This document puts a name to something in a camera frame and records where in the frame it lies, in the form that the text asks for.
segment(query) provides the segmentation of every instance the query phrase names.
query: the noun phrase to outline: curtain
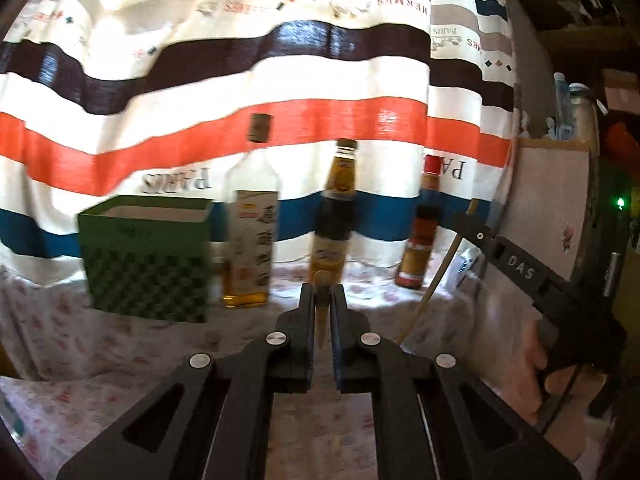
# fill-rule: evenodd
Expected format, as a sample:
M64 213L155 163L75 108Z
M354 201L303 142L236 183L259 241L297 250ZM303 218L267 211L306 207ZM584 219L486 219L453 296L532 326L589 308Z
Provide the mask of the curtain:
M424 153L444 158L436 245L469 199L486 219L515 82L505 0L29 0L0 47L0 263L55 284L82 272L78 212L114 194L221 200L263 112L275 259L308 255L334 141L351 137L351 258L392 266Z

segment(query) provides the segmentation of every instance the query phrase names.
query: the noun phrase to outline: green box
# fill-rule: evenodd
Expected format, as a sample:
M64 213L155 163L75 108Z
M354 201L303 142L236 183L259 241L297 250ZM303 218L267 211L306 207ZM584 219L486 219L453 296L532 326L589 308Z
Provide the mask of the green box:
M211 200L115 196L78 215L93 307L125 316L204 322Z

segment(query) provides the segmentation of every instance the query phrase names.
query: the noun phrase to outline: triangular cutout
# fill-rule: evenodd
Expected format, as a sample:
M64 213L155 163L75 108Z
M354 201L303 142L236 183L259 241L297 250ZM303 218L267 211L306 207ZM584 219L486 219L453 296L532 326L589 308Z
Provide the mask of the triangular cutout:
M487 450L494 451L517 439L518 433L471 386L462 384L460 394L478 438Z
M174 384L153 406L122 432L124 440L150 453L160 449L175 411L184 395L184 386Z

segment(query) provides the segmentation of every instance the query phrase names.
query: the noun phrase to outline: silver pivot bolt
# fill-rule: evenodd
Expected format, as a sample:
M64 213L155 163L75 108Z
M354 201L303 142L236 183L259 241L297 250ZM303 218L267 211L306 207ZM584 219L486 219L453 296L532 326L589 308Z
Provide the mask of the silver pivot bolt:
M440 368L453 368L456 365L456 358L451 354L440 354L436 357L436 364Z
M360 336L360 341L367 346L375 346L380 343L380 336L375 332L365 332Z
M211 357L206 354L196 354L192 355L191 359L189 359L189 364L194 368L204 368L209 365L211 362Z
M267 336L267 343L270 345L278 346L283 344L287 340L287 336L282 332L271 332Z

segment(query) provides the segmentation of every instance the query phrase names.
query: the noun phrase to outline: orange stripe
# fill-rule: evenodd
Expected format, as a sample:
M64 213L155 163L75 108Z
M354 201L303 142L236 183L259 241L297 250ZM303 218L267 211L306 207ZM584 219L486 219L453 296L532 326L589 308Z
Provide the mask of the orange stripe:
M91 155L28 130L0 114L0 155L23 163L28 175L51 187L103 196L134 171L176 168L246 149L249 115L273 115L268 146L351 137L400 140L503 167L510 141L464 121L426 117L418 101L379 97L361 101L297 100L252 106L217 120L114 152Z

